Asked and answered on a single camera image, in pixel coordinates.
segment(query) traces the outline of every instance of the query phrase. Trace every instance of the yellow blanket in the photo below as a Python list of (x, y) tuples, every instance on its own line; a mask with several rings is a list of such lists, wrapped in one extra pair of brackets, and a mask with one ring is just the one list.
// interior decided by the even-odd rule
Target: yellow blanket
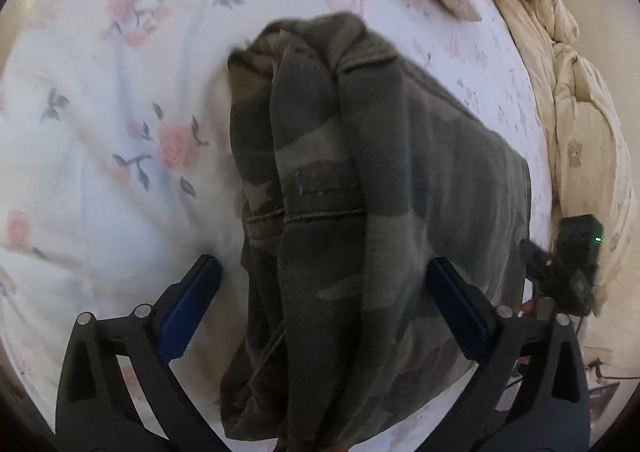
[(596, 315), (614, 287), (637, 219), (631, 162), (598, 70), (578, 55), (575, 19), (562, 0), (494, 0), (527, 67), (545, 129), (553, 218), (594, 214), (604, 226)]

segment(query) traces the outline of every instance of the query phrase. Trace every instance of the camouflage pants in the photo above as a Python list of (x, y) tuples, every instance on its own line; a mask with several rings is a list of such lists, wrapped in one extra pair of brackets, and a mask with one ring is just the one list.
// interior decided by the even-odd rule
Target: camouflage pants
[(225, 432), (352, 446), (468, 368), (425, 292), (433, 257), (520, 303), (527, 164), (353, 15), (271, 24), (228, 65), (250, 293)]

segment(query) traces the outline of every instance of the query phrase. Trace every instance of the blue gripper pad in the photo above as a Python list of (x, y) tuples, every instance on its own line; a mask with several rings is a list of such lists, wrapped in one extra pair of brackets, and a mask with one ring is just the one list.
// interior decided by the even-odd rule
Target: blue gripper pad
[(201, 256), (178, 284), (172, 284), (154, 306), (156, 351), (166, 363), (180, 358), (218, 292), (222, 267)]

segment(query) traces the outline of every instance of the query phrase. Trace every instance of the bed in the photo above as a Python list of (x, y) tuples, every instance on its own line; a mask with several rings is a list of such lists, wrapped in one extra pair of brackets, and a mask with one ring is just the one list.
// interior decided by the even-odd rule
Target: bed
[[(210, 253), (225, 279), (172, 369), (222, 434), (218, 384), (243, 336), (247, 293), (226, 58), (271, 20), (346, 10), (392, 40), (527, 159), (530, 232), (548, 246), (552, 188), (529, 76), (492, 0), (473, 2), (481, 22), (436, 0), (40, 0), (0, 80), (0, 336), (47, 422), (75, 317), (153, 303)], [(414, 450), (467, 380), (356, 448)]]

